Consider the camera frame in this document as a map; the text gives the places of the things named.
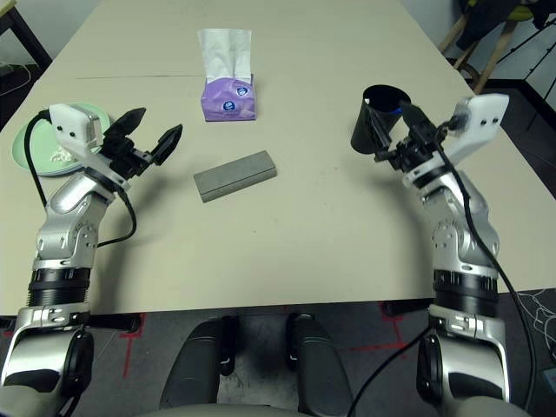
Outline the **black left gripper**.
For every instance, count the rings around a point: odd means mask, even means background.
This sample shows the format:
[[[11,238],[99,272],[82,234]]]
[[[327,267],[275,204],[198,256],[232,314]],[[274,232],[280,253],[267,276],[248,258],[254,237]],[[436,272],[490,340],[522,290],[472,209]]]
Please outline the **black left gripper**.
[[[167,130],[149,153],[135,148],[129,135],[140,125],[146,108],[127,111],[106,130],[102,155],[109,159],[109,167],[124,179],[139,176],[150,164],[162,165],[174,152],[182,137],[183,126]]]

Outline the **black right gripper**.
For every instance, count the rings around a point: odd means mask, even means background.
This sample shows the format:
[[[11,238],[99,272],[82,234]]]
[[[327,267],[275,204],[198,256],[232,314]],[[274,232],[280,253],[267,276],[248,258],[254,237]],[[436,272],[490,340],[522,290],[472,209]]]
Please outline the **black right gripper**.
[[[433,131],[432,123],[418,106],[400,101],[400,110],[404,123],[412,132],[398,142],[393,150],[388,150],[392,141],[390,131],[394,114],[372,107],[367,109],[369,151],[380,151],[375,155],[375,161],[388,162],[393,170],[413,170],[433,158],[434,151],[444,137],[438,130]]]

